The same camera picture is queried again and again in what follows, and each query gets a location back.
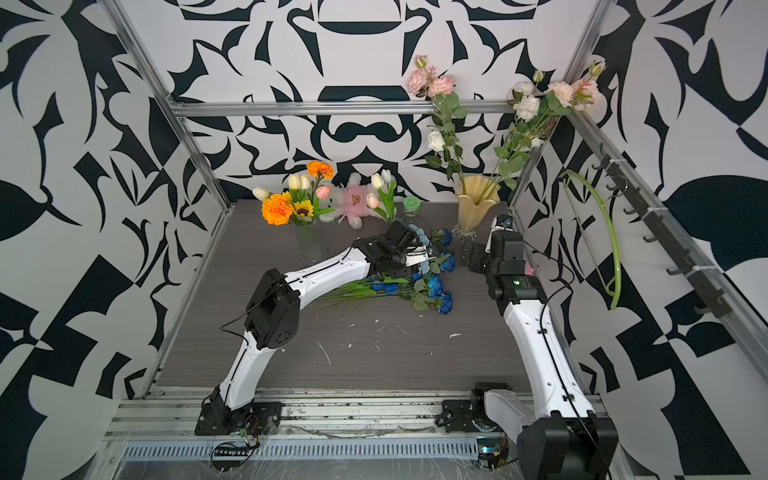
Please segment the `light blue carnation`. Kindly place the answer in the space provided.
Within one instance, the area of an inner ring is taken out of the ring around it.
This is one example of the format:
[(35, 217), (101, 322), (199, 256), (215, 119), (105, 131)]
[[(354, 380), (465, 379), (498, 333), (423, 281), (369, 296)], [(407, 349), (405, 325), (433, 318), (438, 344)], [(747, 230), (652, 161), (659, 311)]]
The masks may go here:
[(416, 225), (416, 224), (409, 224), (408, 227), (414, 232), (416, 235), (416, 240), (418, 241), (418, 244), (428, 248), (431, 246), (431, 238), (428, 235), (428, 232), (425, 231), (422, 227)]
[(425, 259), (419, 262), (414, 268), (414, 272), (421, 276), (425, 276), (431, 272), (430, 261), (434, 257), (435, 249), (428, 239), (421, 239), (420, 242)]

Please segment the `blue rose from sunflower bouquet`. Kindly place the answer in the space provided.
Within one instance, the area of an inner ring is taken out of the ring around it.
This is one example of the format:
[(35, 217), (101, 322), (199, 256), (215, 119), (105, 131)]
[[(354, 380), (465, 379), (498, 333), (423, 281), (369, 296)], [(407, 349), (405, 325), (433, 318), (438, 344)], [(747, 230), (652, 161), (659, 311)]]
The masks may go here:
[(435, 234), (435, 241), (441, 246), (449, 246), (452, 240), (452, 233), (447, 229), (439, 229)]

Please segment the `blue rose low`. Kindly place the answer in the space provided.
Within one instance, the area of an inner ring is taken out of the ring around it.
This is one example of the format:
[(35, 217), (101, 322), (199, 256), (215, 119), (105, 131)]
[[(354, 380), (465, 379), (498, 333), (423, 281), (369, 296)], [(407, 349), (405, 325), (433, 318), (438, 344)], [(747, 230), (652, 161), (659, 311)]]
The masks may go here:
[(411, 303), (418, 311), (433, 310), (440, 315), (448, 315), (453, 309), (453, 298), (450, 293), (443, 293), (434, 298), (426, 294), (414, 294)]

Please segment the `yellow wavy glass vase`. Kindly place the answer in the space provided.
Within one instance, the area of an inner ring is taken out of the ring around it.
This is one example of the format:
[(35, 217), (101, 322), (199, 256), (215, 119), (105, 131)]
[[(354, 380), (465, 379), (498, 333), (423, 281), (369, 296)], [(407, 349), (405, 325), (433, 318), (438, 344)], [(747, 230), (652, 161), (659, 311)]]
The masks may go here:
[(474, 239), (476, 229), (488, 211), (500, 203), (500, 187), (489, 177), (470, 175), (455, 188), (458, 200), (458, 219), (453, 234), (461, 240)]

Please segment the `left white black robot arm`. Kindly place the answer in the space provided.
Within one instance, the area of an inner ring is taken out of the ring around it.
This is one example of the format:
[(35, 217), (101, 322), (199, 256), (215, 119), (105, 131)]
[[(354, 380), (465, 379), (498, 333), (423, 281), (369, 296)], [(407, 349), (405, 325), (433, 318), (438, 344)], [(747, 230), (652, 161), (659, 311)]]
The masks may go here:
[(244, 414), (276, 350), (291, 341), (299, 329), (301, 310), (318, 298), (356, 281), (382, 275), (410, 276), (431, 259), (434, 248), (406, 224), (396, 221), (376, 236), (355, 240), (339, 254), (301, 270), (265, 272), (245, 312), (241, 346), (220, 384), (206, 398), (201, 416), (223, 430)]

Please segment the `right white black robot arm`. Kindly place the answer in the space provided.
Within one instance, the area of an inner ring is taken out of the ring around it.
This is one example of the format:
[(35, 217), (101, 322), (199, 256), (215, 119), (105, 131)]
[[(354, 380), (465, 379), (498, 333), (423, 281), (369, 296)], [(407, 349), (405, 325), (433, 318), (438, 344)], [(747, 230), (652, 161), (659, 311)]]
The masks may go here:
[(514, 440), (524, 478), (609, 479), (617, 430), (578, 385), (556, 336), (550, 299), (526, 272), (524, 246), (520, 233), (494, 227), (470, 257), (516, 341), (533, 397), (527, 405), (509, 390), (489, 389), (482, 395), (485, 416)]

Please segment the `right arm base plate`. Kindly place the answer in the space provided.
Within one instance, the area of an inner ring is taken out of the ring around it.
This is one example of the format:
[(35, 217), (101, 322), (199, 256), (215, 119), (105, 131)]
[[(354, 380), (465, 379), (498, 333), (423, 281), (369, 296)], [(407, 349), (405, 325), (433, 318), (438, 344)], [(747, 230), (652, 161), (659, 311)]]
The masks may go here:
[(492, 433), (498, 426), (482, 417), (474, 409), (471, 400), (444, 400), (441, 413), (435, 419), (435, 426), (446, 432)]

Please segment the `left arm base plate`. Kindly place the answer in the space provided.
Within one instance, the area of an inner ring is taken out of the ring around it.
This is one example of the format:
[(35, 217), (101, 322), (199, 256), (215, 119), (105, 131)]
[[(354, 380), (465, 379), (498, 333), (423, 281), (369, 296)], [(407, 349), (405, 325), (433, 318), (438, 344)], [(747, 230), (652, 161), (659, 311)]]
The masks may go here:
[(250, 436), (259, 436), (277, 428), (282, 419), (281, 402), (252, 402), (237, 410), (229, 410), (221, 402), (202, 405), (194, 429), (196, 436), (223, 436), (244, 430)]

